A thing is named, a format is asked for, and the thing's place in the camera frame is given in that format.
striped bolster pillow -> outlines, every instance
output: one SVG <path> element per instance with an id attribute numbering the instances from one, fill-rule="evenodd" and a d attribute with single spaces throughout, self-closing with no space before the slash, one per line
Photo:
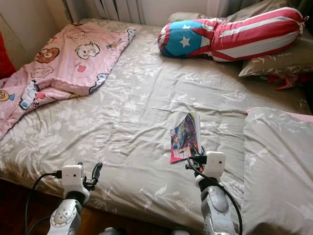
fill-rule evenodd
<path id="1" fill-rule="evenodd" d="M 291 7 L 238 22 L 217 18 L 175 22 L 162 29 L 158 46 L 167 56 L 207 54 L 215 61 L 244 60 L 291 47 L 303 24 L 301 13 Z"/>

comic book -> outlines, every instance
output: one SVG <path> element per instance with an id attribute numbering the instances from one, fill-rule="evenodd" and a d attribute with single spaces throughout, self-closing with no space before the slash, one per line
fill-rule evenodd
<path id="1" fill-rule="evenodd" d="M 171 164 L 192 157 L 192 148 L 201 152 L 200 118 L 189 112 L 184 120 L 171 130 Z"/>

bed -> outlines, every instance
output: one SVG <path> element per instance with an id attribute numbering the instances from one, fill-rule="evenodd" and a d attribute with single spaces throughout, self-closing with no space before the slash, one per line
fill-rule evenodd
<path id="1" fill-rule="evenodd" d="M 40 107 L 7 133 L 0 143 L 1 179 L 30 188 L 41 174 L 64 165 L 83 162 L 90 176 L 102 162 L 88 206 L 199 234 L 200 190 L 184 164 L 169 164 L 169 130 L 189 111 L 200 114 L 202 146 L 226 154 L 222 183 L 240 205 L 246 111 L 266 106 L 311 114 L 301 88 L 277 91 L 261 79 L 239 78 L 241 62 L 161 56 L 160 27 L 82 22 L 113 31 L 132 27 L 136 35 L 96 92 Z M 39 190 L 63 192 L 60 182 L 49 178 Z"/>

white star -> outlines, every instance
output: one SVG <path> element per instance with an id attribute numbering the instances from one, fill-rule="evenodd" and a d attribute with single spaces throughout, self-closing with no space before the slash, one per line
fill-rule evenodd
<path id="1" fill-rule="evenodd" d="M 189 40 L 190 40 L 190 38 L 185 38 L 185 37 L 183 36 L 183 37 L 182 37 L 182 40 L 180 41 L 180 43 L 182 44 L 182 47 L 190 46 Z"/>
<path id="2" fill-rule="evenodd" d="M 182 29 L 189 29 L 191 26 L 186 26 L 185 24 L 184 24 L 184 26 L 182 27 Z"/>

cartoon print blanket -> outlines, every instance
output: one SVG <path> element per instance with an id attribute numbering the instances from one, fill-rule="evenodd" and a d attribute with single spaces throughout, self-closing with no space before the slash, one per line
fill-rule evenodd
<path id="1" fill-rule="evenodd" d="M 53 36 L 30 64 L 0 84 L 0 140 L 27 112 L 100 86 L 134 36 L 93 24 L 70 24 Z"/>

